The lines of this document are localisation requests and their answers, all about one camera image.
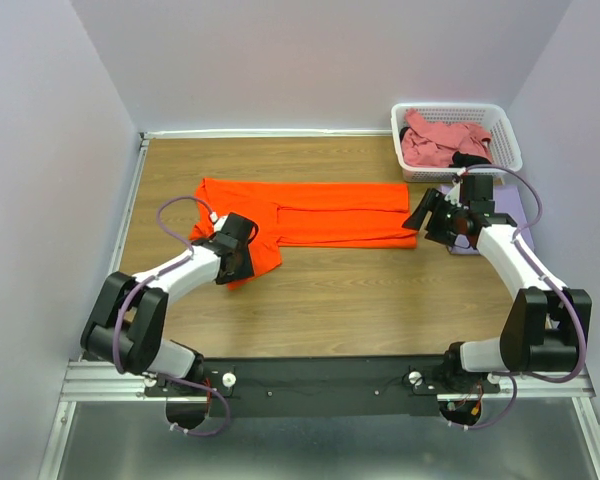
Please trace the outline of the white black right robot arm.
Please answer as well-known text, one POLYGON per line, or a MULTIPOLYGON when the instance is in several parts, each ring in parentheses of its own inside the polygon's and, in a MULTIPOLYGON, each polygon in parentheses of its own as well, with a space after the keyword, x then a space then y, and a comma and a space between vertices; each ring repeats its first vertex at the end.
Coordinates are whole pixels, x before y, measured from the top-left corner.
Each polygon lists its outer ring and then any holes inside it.
POLYGON ((499 275, 513 303, 501 334, 449 346, 438 372, 460 392, 478 374, 524 374, 566 383, 585 366, 592 299, 542 264, 523 238, 523 226, 496 207, 491 177, 463 172, 448 192, 426 190, 404 222, 428 240, 452 247, 464 237, 499 275))

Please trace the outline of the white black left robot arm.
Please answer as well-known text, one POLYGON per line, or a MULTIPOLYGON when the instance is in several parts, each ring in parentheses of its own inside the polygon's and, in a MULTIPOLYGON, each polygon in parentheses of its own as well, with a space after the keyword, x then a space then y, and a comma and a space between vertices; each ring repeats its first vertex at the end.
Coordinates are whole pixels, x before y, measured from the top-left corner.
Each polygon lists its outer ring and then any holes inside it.
POLYGON ((177 393, 194 393, 204 381, 204 356, 163 336, 168 309, 202 285, 252 278, 250 245, 258 233, 254 221, 230 213, 166 263, 134 275, 111 273, 81 334, 82 349, 120 373, 164 376, 177 393))

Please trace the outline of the orange t-shirt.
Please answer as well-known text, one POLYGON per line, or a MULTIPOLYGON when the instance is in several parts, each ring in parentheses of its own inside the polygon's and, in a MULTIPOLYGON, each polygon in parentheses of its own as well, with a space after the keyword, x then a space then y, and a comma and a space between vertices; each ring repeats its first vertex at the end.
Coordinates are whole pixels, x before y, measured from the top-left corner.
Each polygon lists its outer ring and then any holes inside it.
POLYGON ((417 233, 404 183, 266 183, 205 178, 195 196, 259 231, 249 247, 254 273, 282 265, 283 247, 414 249, 417 233))

